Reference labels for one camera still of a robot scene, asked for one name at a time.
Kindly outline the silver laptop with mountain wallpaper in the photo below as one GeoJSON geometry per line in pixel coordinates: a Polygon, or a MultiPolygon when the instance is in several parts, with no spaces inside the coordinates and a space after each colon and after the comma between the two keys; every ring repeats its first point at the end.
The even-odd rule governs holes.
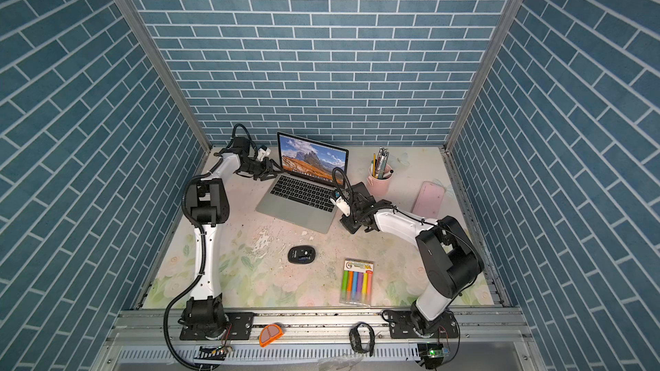
{"type": "Polygon", "coordinates": [[[335,216],[332,171],[347,170],[349,150],[280,132],[278,154],[283,173],[267,190],[256,211],[328,233],[335,216]]]}

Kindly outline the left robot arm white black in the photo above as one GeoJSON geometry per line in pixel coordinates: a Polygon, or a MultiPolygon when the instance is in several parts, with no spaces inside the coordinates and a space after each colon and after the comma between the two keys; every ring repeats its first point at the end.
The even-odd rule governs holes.
{"type": "Polygon", "coordinates": [[[202,175],[195,175],[186,184],[181,201],[183,216],[192,224],[195,233],[194,281],[165,308],[163,336],[169,353],[181,366],[190,370],[213,370],[214,366],[187,361],[173,346],[169,336],[168,319],[172,307],[183,297],[186,306],[179,319],[184,331],[195,338],[220,340],[230,336],[230,320],[223,309],[217,263],[212,252],[219,246],[221,228],[230,217],[230,201],[225,183],[234,175],[251,180],[273,180],[283,173],[281,165],[270,158],[270,149],[259,147],[245,125],[234,125],[230,142],[217,153],[218,161],[202,175]]]}

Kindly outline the black wireless mouse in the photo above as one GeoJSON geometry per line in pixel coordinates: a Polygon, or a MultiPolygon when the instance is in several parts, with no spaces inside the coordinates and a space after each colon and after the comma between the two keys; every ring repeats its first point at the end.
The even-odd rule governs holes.
{"type": "Polygon", "coordinates": [[[292,247],[287,254],[288,262],[294,265],[311,264],[316,259],[316,249],[309,245],[292,247]]]}

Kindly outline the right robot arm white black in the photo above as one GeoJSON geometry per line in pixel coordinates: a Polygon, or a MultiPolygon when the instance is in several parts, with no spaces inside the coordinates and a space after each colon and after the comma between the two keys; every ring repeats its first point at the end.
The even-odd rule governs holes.
{"type": "Polygon", "coordinates": [[[362,229],[394,235],[419,251],[429,285],[412,304],[412,327],[423,337],[435,333],[450,304],[485,267],[462,225],[452,216],[424,218],[388,200],[376,200],[363,183],[352,185],[341,168],[333,169],[331,181],[331,202],[341,211],[340,222],[349,233],[362,229]]]}

